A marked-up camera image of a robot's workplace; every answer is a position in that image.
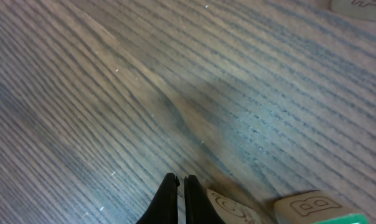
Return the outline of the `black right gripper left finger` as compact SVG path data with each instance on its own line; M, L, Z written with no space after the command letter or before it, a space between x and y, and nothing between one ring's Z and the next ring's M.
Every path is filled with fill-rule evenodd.
M149 207L137 224L178 224L177 188L178 177L167 173L155 193Z

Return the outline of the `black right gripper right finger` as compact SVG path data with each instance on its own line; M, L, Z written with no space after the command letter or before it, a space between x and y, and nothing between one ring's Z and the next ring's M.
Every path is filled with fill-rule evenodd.
M184 178L184 198L187 224L225 224L195 175Z

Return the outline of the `white block blue side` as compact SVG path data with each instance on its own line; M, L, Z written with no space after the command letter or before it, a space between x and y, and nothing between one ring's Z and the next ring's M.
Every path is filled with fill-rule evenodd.
M262 224L260 216L251 208L210 189L207 189L207 196L226 224Z

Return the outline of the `green block number four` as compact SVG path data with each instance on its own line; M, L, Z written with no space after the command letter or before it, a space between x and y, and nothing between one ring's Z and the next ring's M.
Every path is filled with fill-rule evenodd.
M282 198L273 208L279 224L369 224L361 211L319 190Z

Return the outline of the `white block snail picture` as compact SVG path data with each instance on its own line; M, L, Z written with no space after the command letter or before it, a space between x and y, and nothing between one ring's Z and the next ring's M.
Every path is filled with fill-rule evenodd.
M376 21L376 0L331 0L330 9L344 16Z

